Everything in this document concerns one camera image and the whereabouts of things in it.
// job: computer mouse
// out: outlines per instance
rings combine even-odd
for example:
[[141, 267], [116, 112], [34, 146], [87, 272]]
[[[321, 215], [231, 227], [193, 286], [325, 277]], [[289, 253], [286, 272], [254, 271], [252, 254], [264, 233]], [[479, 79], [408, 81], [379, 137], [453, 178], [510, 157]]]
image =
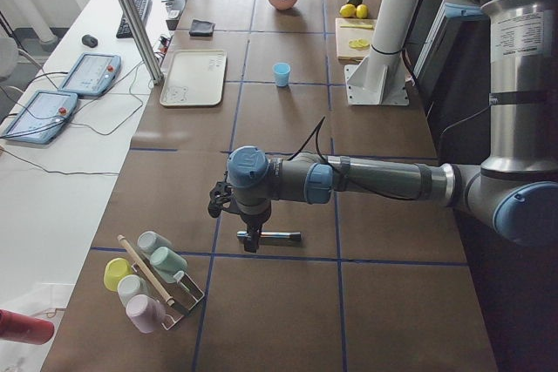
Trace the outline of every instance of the computer mouse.
[[88, 47], [91, 47], [91, 48], [95, 48], [99, 44], [99, 41], [97, 41], [97, 38], [94, 37], [93, 35], [89, 35], [89, 34], [86, 34], [86, 35], [82, 36], [81, 37], [81, 42], [83, 43], [83, 45], [87, 45]]

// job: wooden cutting board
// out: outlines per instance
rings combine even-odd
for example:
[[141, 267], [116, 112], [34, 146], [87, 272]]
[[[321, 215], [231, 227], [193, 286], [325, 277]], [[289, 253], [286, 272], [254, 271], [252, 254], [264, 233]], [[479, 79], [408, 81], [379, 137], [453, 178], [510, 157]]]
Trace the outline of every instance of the wooden cutting board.
[[359, 25], [376, 25], [376, 19], [356, 19], [336, 17], [335, 19], [335, 42], [337, 46], [337, 59], [339, 60], [362, 60], [368, 55], [370, 47], [351, 48], [349, 41], [353, 39], [366, 39], [372, 42], [374, 30], [358, 28]]

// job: red cup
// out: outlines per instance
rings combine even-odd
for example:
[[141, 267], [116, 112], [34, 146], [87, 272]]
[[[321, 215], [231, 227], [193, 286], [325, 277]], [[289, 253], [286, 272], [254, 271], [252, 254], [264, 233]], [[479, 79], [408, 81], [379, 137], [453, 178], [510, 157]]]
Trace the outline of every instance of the red cup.
[[50, 321], [0, 309], [0, 339], [43, 344], [47, 343], [52, 335], [54, 324]]

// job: keyboard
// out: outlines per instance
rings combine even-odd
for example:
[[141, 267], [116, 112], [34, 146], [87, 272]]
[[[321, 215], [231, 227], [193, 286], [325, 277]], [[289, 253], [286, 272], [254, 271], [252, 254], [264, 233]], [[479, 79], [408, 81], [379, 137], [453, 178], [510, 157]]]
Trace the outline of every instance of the keyboard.
[[[141, 20], [145, 20], [147, 17], [147, 13], [149, 12], [149, 4], [151, 0], [133, 0], [133, 4], [135, 4], [136, 9], [138, 10], [139, 17]], [[119, 29], [116, 32], [116, 38], [131, 38], [132, 31], [130, 30], [130, 25], [128, 24], [128, 20], [122, 14], [122, 18], [120, 19]]]

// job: black wallet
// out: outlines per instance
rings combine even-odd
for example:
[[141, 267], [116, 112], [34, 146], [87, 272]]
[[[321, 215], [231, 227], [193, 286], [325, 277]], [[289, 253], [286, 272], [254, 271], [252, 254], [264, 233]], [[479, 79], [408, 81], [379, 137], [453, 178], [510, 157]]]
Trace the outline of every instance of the black wallet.
[[211, 37], [213, 36], [213, 28], [215, 24], [208, 21], [199, 21], [192, 19], [190, 26], [190, 37]]

